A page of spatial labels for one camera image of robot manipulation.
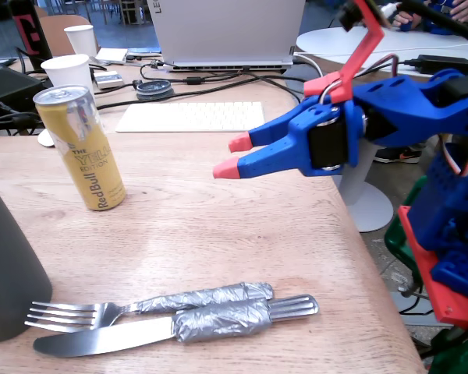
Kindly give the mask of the blue gripper with motor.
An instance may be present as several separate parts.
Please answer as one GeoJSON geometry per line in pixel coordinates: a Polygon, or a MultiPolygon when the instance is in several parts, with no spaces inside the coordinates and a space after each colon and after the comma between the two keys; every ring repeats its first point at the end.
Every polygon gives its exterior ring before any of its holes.
{"type": "Polygon", "coordinates": [[[264,147],[222,162],[214,167],[213,176],[256,178],[291,169],[299,169],[305,176],[337,175],[345,166],[354,168],[359,164],[365,127],[364,111],[353,101],[319,104],[317,99],[306,99],[280,117],[230,140],[231,153],[264,147]],[[307,131],[307,146],[286,136],[289,121],[297,115],[302,116],[307,131]]]}

